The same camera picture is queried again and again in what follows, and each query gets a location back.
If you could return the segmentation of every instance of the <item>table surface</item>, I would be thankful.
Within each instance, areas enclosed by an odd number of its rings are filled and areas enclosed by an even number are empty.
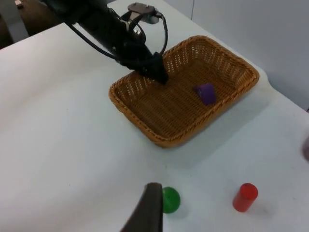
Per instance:
[[[168,47],[191,35],[214,38],[166,3],[143,2],[166,16]],[[130,3],[110,6],[121,14]],[[151,50],[160,50],[162,25],[142,26]],[[165,232],[308,231],[301,146],[309,116],[260,68],[256,87],[202,133],[162,149],[108,98],[129,70],[67,26],[1,50],[0,66],[0,231],[119,231],[148,182],[182,197],[180,209],[164,216]],[[245,182],[259,197],[242,214],[232,199]]]

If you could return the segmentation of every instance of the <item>wicker basket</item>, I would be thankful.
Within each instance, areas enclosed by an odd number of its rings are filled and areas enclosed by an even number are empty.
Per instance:
[[[166,85],[132,72],[109,92],[118,110],[161,147],[188,140],[259,79],[250,64],[206,36],[191,37],[167,51],[164,65]],[[215,104],[205,106],[193,91],[204,83],[214,85]]]

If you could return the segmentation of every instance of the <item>purple block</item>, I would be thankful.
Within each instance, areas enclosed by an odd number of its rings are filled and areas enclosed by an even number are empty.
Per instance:
[[[195,86],[194,91],[205,105],[214,104],[216,102],[216,93],[213,84]]]

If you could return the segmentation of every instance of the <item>floor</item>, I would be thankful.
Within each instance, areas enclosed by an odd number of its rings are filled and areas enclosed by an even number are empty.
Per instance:
[[[60,24],[60,20],[47,6],[36,0],[21,0],[24,7],[19,10],[29,36]],[[9,31],[0,17],[0,49],[12,44]]]

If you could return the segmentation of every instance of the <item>black robotic arm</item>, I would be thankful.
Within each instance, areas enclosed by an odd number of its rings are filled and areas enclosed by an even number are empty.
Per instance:
[[[162,84],[168,80],[162,55],[167,46],[168,29],[164,16],[153,6],[133,3],[119,16],[105,0],[42,0],[76,34],[100,53],[121,65],[137,70],[142,76]],[[138,23],[156,23],[162,19],[165,42],[160,53],[152,54],[145,45],[146,35]],[[91,42],[74,25],[79,24],[109,52]]]

